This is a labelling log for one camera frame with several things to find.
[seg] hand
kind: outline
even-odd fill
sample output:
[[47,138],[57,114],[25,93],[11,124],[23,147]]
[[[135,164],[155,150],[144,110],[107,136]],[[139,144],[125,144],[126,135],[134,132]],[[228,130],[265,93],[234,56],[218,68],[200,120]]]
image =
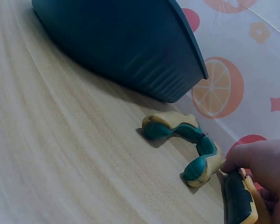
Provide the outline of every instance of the hand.
[[259,192],[273,214],[273,223],[280,224],[280,139],[233,147],[221,171],[229,173],[237,168],[251,170],[253,181],[263,187]]

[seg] wooden table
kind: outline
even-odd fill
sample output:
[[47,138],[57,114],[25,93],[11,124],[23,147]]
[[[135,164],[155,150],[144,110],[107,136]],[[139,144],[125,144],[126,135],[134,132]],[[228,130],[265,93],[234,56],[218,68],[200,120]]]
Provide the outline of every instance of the wooden table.
[[194,146],[139,134],[168,110],[70,60],[30,0],[0,0],[0,224],[222,224],[217,177],[179,177]]

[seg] patterned tablecloth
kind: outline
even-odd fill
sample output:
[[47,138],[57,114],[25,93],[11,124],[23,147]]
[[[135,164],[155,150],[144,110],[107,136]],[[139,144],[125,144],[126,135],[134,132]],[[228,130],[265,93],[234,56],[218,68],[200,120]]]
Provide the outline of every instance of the patterned tablecloth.
[[210,78],[176,105],[224,151],[280,138],[280,0],[178,0]]

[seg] orange slice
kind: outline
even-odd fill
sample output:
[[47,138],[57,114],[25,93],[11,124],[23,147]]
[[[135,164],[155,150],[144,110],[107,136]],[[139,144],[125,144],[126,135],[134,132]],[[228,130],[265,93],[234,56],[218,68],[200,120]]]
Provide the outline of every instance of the orange slice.
[[247,10],[257,0],[204,0],[211,8],[221,13],[234,14]]
[[192,89],[196,109],[210,119],[228,116],[236,110],[244,94],[244,82],[238,68],[221,57],[205,61],[209,74]]

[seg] red circle print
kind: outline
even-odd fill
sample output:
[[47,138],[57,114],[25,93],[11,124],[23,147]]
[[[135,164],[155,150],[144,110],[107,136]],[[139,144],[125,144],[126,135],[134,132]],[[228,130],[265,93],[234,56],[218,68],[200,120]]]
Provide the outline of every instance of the red circle print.
[[190,24],[192,31],[195,32],[198,29],[199,24],[200,24],[200,19],[199,19],[198,14],[188,8],[183,8],[182,10]]
[[[257,134],[251,134],[251,135],[247,135],[243,138],[241,138],[240,140],[238,140],[236,143],[234,143],[234,145],[229,149],[226,157],[228,157],[230,150],[235,147],[236,145],[240,145],[240,144],[248,144],[248,143],[253,143],[256,141],[266,141],[267,139],[265,137],[262,137],[261,135],[257,135]],[[254,183],[256,189],[261,189],[262,186],[260,186],[259,183]]]

